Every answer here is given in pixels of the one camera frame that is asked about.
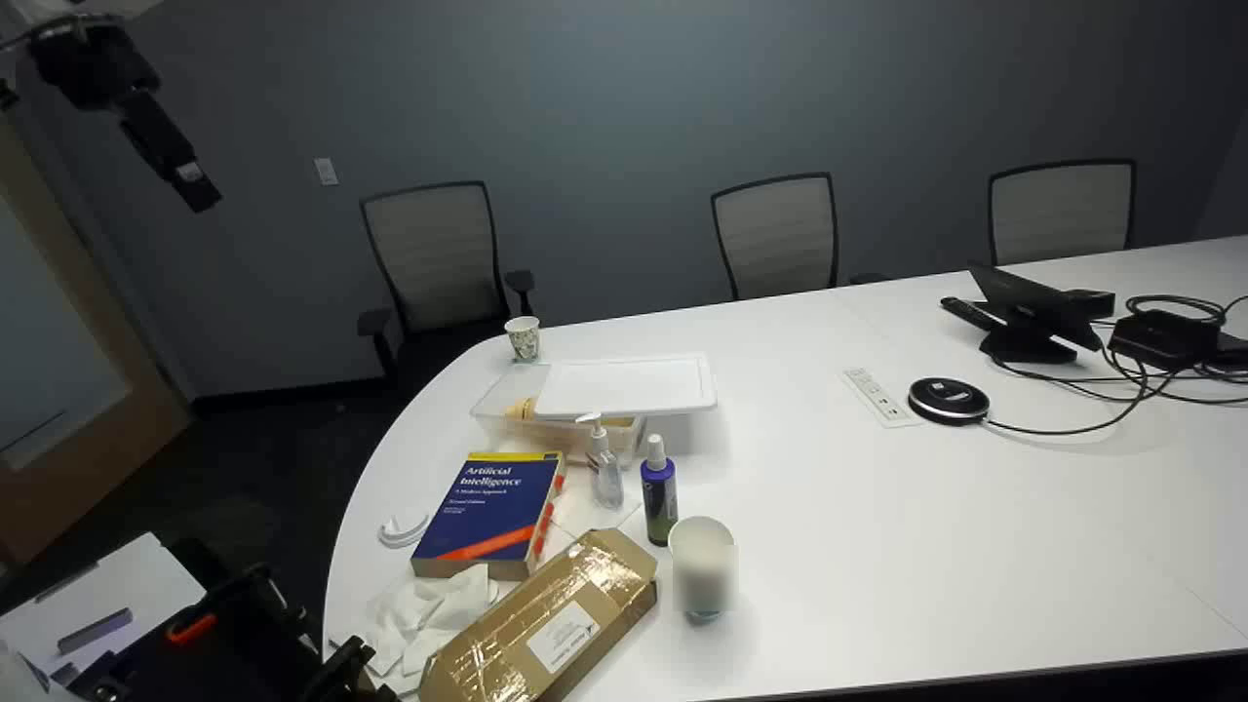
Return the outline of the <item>middle office chair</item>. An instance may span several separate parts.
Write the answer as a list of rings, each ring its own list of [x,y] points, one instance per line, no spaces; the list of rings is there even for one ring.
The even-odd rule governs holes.
[[[826,172],[721,186],[710,194],[710,217],[739,302],[838,280],[838,211]]]

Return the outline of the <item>office chair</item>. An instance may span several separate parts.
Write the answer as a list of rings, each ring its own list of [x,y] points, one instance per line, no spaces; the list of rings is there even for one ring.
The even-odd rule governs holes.
[[[998,264],[1129,250],[1133,226],[1133,160],[1054,160],[987,181],[987,230]]]
[[[838,211],[826,172],[721,186],[710,194],[710,217],[739,302],[838,280]]]
[[[355,330],[392,382],[410,382],[422,362],[453,359],[511,316],[536,313],[536,273],[501,260],[485,181],[366,194],[358,216],[392,304],[366,307]]]

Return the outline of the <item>white plastic tray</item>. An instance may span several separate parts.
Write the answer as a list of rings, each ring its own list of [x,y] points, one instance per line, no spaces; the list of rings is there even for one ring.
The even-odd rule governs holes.
[[[717,401],[704,350],[556,359],[536,397],[537,416],[664,416]]]

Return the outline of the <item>round black speakerphone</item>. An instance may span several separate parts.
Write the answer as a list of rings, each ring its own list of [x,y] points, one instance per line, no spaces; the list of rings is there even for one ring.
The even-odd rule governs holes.
[[[965,380],[916,380],[909,407],[937,424],[982,424],[992,397]]]

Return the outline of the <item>right office chair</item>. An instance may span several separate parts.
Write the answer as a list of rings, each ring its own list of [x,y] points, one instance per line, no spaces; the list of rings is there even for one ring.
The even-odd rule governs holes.
[[[987,230],[998,264],[1129,250],[1133,226],[1133,160],[1054,160],[987,181]]]

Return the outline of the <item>black conference phone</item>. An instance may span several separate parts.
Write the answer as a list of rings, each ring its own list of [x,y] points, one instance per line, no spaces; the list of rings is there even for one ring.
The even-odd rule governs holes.
[[[1018,273],[977,264],[978,302],[946,297],[939,307],[982,330],[978,350],[994,362],[1074,362],[1099,350],[1096,319],[1117,313],[1099,290],[1048,290]]]

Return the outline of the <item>brown cardboard box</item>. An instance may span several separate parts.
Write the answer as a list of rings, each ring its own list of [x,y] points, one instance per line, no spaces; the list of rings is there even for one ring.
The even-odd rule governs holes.
[[[661,560],[623,532],[587,532],[449,638],[422,702],[563,702],[661,599]]]

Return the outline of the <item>blue spray bottle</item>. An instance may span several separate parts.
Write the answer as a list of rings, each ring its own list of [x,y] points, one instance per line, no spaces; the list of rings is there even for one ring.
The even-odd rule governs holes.
[[[648,516],[648,544],[664,546],[671,527],[679,521],[679,490],[675,490],[675,462],[666,455],[666,440],[661,432],[643,437],[643,516]]]

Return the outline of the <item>white remote control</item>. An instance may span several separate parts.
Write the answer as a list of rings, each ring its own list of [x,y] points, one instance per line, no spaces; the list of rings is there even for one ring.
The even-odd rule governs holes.
[[[881,424],[909,424],[909,410],[864,365],[843,371],[855,394],[878,412]]]

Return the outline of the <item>left office chair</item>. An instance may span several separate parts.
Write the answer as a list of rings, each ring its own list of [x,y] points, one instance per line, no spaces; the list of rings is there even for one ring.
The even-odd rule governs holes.
[[[536,273],[501,260],[485,181],[366,194],[358,216],[392,304],[366,307],[355,330],[392,382],[410,382],[422,362],[453,359],[511,316],[536,313]]]

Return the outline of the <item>patterned paper cup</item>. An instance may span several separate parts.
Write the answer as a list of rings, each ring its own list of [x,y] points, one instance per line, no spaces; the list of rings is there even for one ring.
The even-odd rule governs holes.
[[[666,533],[666,555],[679,576],[683,616],[710,624],[729,603],[732,532],[721,518],[692,516]]]

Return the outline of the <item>clear pump bottle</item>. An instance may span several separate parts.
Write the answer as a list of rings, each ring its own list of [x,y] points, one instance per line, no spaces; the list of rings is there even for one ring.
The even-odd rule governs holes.
[[[623,507],[623,485],[615,472],[612,437],[600,412],[583,412],[576,424],[588,432],[587,464],[592,472],[592,501],[600,507]]]

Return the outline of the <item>white paper sheet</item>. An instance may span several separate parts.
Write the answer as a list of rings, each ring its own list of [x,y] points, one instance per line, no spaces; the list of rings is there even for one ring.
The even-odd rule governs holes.
[[[209,597],[203,583],[151,533],[119,546],[72,583],[7,610],[0,638],[42,676],[86,671]]]

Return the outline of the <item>crumpled white tissue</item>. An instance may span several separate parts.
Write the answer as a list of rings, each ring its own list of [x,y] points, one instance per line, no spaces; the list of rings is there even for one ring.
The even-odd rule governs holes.
[[[358,629],[370,649],[370,677],[414,692],[426,661],[456,638],[471,619],[496,603],[485,567],[456,576],[417,576],[393,588],[393,597]]]

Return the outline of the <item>small paper cup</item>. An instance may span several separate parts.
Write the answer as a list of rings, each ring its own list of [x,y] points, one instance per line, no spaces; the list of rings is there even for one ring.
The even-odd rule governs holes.
[[[511,339],[515,362],[537,362],[537,355],[541,355],[537,329],[541,329],[537,316],[511,316],[504,323],[504,336]]]

